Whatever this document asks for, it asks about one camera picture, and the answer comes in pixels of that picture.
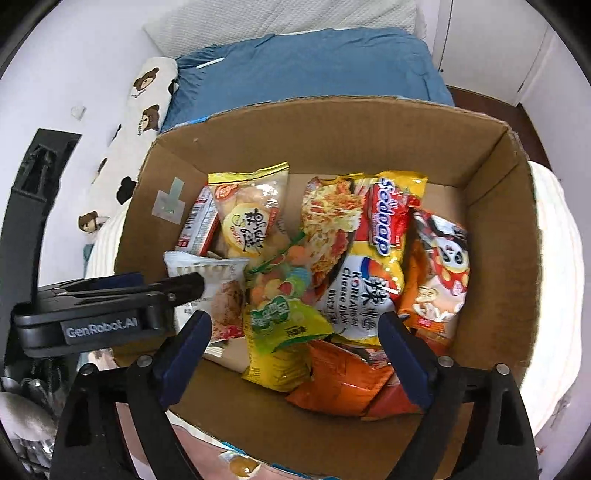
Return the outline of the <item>dark red snack packet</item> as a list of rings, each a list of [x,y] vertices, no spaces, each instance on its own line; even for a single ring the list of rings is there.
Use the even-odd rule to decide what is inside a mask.
[[[372,400],[362,419],[377,421],[397,415],[422,412],[423,410],[409,399],[397,373],[394,373]]]

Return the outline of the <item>white cookie packet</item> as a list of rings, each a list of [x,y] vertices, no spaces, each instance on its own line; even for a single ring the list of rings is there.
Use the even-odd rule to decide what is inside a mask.
[[[197,310],[211,318],[211,343],[243,336],[242,310],[245,306],[245,267],[249,259],[215,259],[183,251],[163,255],[169,277],[198,273],[204,280],[199,299],[175,308],[174,327],[179,332]]]

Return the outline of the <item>red white sausage packet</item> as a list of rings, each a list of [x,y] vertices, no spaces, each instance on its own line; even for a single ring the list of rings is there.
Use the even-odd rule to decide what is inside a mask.
[[[175,250],[204,256],[213,241],[219,224],[211,188],[205,185],[195,200],[177,239]]]

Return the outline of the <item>panda snack packet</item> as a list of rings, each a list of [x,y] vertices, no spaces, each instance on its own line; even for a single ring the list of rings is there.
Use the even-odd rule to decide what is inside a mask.
[[[441,356],[453,344],[465,304],[471,271],[468,235],[462,226],[426,210],[415,210],[413,220],[398,315]]]

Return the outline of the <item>orange snack packet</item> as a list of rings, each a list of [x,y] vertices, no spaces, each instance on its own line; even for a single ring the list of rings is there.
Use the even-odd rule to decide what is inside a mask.
[[[370,363],[338,345],[308,343],[311,378],[287,395],[291,405],[315,413],[362,417],[394,374],[388,361]]]

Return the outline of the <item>yellow snack packet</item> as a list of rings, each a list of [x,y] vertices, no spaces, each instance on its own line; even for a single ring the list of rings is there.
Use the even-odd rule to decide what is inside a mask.
[[[249,367],[242,373],[242,379],[280,393],[290,393],[311,378],[311,363],[308,347],[297,344],[271,354],[260,354],[254,344],[249,316],[243,318],[243,332]]]

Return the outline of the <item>green gummy candy packet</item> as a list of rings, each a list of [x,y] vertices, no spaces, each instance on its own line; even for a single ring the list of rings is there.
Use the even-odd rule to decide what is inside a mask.
[[[245,326],[260,355],[334,333],[315,306],[318,296],[311,263],[304,232],[300,232],[287,248],[246,272]]]

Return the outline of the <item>yellow egg biscuit packet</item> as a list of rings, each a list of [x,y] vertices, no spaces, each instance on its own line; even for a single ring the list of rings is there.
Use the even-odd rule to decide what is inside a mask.
[[[253,172],[208,175],[229,258],[245,257],[256,267],[290,244],[281,221],[289,169],[281,162]]]

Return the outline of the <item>Sedaap instant noodle packet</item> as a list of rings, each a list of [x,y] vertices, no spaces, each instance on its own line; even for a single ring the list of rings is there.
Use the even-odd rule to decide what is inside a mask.
[[[403,257],[411,213],[428,177],[383,171],[312,178],[301,201],[311,251],[315,304],[336,335],[377,345],[378,321],[394,312],[405,288]]]

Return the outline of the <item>braised egg packet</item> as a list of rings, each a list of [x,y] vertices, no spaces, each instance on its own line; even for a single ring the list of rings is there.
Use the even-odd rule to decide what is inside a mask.
[[[259,473],[262,465],[252,457],[235,451],[225,451],[219,454],[219,459],[228,466],[231,474],[237,479],[252,479]]]

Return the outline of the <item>striped pink cat blanket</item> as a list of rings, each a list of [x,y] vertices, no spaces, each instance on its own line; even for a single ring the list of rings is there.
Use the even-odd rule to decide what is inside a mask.
[[[535,443],[542,453],[552,442],[563,413],[560,405],[570,402],[570,389],[578,376],[582,359],[581,317],[585,291],[585,267],[582,240],[575,219],[568,208],[564,190],[558,178],[546,167],[529,162],[535,187],[538,226],[541,236],[541,283],[540,312],[534,353],[526,369],[521,387],[525,394],[524,404],[532,423]],[[97,233],[92,253],[86,267],[85,278],[110,276],[114,273],[114,262],[122,235],[128,206],[119,208],[118,213],[107,220],[106,226]],[[208,360],[219,361],[218,366],[230,367],[223,371],[246,367],[247,352],[245,338],[232,339],[225,344],[218,343],[216,353],[205,353]],[[132,460],[139,467],[140,476],[155,479],[148,469],[147,460],[140,453],[139,440],[132,428],[129,409],[120,406],[123,414],[123,430],[126,440],[131,441]],[[229,462],[223,454],[233,454],[232,447],[204,434],[197,427],[190,426],[178,415],[167,413],[176,434],[184,447],[188,447],[191,460],[197,467],[205,467],[207,479],[302,479],[296,474],[281,471],[259,463],[259,470],[250,478],[240,478],[229,470]],[[546,462],[542,453],[542,466]]]

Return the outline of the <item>bear print pillow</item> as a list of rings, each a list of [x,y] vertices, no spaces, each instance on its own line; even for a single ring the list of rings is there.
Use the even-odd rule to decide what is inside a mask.
[[[158,135],[176,88],[176,61],[152,57],[133,80],[124,115],[98,166],[78,228],[87,244],[133,195],[145,156]]]

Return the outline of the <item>blue bed sheet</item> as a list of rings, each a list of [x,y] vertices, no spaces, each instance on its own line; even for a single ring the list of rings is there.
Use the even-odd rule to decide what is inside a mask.
[[[161,129],[267,102],[396,96],[453,105],[425,42],[398,28],[325,29],[211,45],[176,60]]]

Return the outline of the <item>white door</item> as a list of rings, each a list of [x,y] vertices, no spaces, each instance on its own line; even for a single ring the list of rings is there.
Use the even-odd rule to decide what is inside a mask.
[[[549,23],[527,1],[441,1],[433,61],[448,86],[515,106],[549,36]]]

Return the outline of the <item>white wall socket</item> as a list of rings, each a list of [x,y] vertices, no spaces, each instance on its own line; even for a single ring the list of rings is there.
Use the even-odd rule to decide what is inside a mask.
[[[75,105],[70,110],[70,115],[77,121],[81,121],[87,111],[84,105]]]

